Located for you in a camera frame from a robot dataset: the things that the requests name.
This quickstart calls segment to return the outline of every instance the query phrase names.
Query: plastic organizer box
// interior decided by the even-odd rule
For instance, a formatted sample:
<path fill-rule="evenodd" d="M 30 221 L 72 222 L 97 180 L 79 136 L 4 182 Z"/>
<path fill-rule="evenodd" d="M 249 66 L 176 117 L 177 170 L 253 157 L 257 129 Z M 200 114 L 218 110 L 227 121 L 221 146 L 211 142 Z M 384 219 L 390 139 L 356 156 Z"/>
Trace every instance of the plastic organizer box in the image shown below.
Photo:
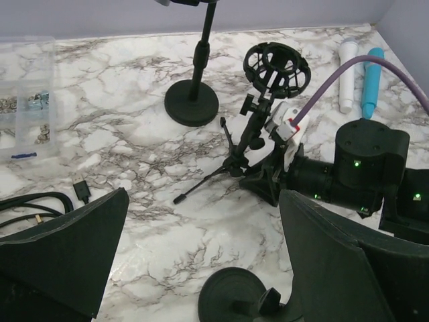
<path fill-rule="evenodd" d="M 0 38 L 0 160 L 56 153 L 54 59 L 54 38 Z"/>

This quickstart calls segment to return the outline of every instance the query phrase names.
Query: black disc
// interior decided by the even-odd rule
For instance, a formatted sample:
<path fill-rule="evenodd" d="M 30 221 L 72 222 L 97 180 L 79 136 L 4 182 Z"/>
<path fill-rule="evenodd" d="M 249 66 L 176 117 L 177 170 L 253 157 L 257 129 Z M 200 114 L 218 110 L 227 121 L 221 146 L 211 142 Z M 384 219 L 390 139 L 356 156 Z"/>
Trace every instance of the black disc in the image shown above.
<path fill-rule="evenodd" d="M 198 298 L 200 322 L 253 322 L 259 317 L 258 301 L 266 288 L 256 275 L 242 268 L 214 273 Z"/>
<path fill-rule="evenodd" d="M 214 90 L 201 83 L 196 101 L 189 100 L 191 80 L 171 86 L 164 101 L 168 115 L 176 122 L 192 127 L 209 124 L 217 115 L 219 100 Z"/>

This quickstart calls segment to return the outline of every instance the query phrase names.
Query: blue marker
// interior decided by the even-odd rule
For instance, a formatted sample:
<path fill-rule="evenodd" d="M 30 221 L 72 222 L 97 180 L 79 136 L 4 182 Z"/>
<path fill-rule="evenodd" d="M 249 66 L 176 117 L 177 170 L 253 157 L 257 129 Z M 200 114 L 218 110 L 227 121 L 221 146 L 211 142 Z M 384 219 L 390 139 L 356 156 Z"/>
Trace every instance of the blue marker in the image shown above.
<path fill-rule="evenodd" d="M 381 48 L 373 48 L 368 55 L 384 58 L 384 51 Z M 361 101 L 364 119 L 371 119 L 377 107 L 380 78 L 381 66 L 373 62 L 365 62 L 365 82 Z"/>

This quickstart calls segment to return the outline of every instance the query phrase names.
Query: gray wall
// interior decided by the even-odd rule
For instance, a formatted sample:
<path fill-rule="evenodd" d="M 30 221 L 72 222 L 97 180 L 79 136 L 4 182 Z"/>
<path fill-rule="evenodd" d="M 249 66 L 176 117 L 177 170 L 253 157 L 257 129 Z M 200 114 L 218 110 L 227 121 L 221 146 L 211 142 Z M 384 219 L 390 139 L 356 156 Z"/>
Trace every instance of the gray wall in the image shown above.
<path fill-rule="evenodd" d="M 376 22 L 393 0 L 220 0 L 214 29 L 257 30 Z M 0 36 L 116 36 L 202 29 L 206 5 L 153 0 L 2 0 Z"/>
<path fill-rule="evenodd" d="M 429 1 L 396 0 L 377 28 L 429 95 Z"/>

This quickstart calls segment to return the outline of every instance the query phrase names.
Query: marble table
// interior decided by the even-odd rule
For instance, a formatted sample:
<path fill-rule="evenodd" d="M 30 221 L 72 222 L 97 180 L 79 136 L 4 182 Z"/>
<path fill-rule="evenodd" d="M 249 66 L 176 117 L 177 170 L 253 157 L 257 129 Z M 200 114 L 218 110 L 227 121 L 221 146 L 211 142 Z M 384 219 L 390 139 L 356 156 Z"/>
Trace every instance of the marble table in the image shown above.
<path fill-rule="evenodd" d="M 227 118 L 233 139 L 239 139 L 246 124 L 238 114 L 246 94 L 252 92 L 242 71 L 250 47 L 282 42 L 308 60 L 312 82 L 303 95 L 289 101 L 300 108 L 338 68 L 337 49 L 350 36 L 358 39 L 361 54 L 381 46 L 386 58 L 403 68 L 370 25 L 214 33 L 204 81 L 219 95 L 219 117 Z M 0 166 L 1 198 L 52 190 L 74 196 L 70 177 L 76 171 L 88 181 L 93 199 L 120 186 L 129 193 L 128 218 L 99 322 L 196 322 L 202 284 L 228 266 L 250 269 L 268 287 L 276 287 L 284 301 L 290 295 L 292 268 L 278 209 L 239 190 L 237 181 L 226 175 L 182 204 L 172 204 L 174 197 L 217 168 L 227 153 L 219 118 L 202 128 L 187 128 L 164 110 L 168 87 L 192 75 L 198 39 L 198 34 L 186 34 L 59 42 L 55 94 L 60 153 Z M 356 70 L 359 101 L 363 67 Z M 338 93 L 336 83 L 310 112 L 312 123 L 304 143 L 312 158 L 332 162 L 336 130 L 361 116 L 358 104 L 350 115 L 340 114 Z M 387 71 L 373 119 L 410 133 L 407 166 L 429 166 L 428 118 L 404 84 Z M 259 160 L 267 149 L 250 153 L 251 161 Z M 377 227 L 377 215 L 361 221 L 352 211 L 326 207 Z M 2 214 L 1 220 L 14 215 Z M 0 234 L 33 224 L 16 223 Z"/>

